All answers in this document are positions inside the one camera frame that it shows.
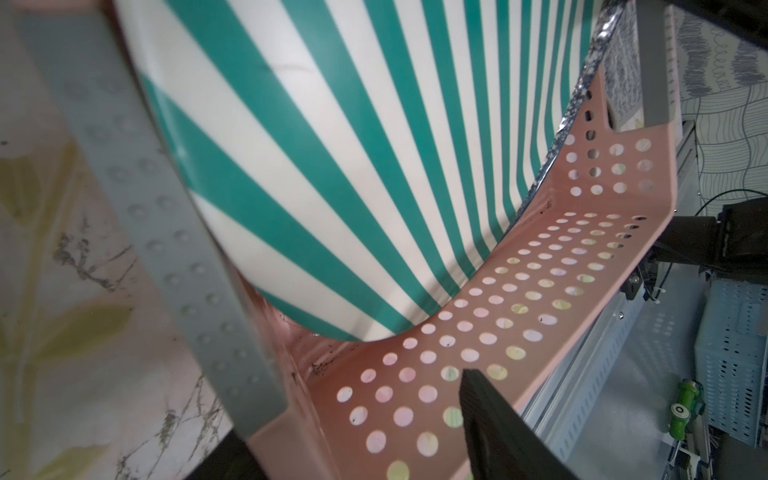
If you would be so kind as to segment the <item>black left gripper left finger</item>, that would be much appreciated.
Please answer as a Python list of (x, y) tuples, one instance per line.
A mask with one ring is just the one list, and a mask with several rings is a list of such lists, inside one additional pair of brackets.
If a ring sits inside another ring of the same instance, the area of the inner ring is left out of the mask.
[(268, 480), (246, 443), (231, 430), (186, 480)]

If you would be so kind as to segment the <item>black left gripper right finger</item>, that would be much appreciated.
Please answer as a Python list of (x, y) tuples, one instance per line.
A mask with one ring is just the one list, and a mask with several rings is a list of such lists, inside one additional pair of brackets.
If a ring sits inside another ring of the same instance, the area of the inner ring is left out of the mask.
[(459, 389), (471, 473), (476, 479), (573, 479), (486, 376), (462, 372)]

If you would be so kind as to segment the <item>green white striped plate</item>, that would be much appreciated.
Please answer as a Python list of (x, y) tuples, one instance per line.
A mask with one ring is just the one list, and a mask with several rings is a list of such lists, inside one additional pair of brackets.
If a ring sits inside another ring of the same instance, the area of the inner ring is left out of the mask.
[(620, 1), (120, 1), (201, 217), (291, 321), (384, 340), (477, 273), (564, 143)]

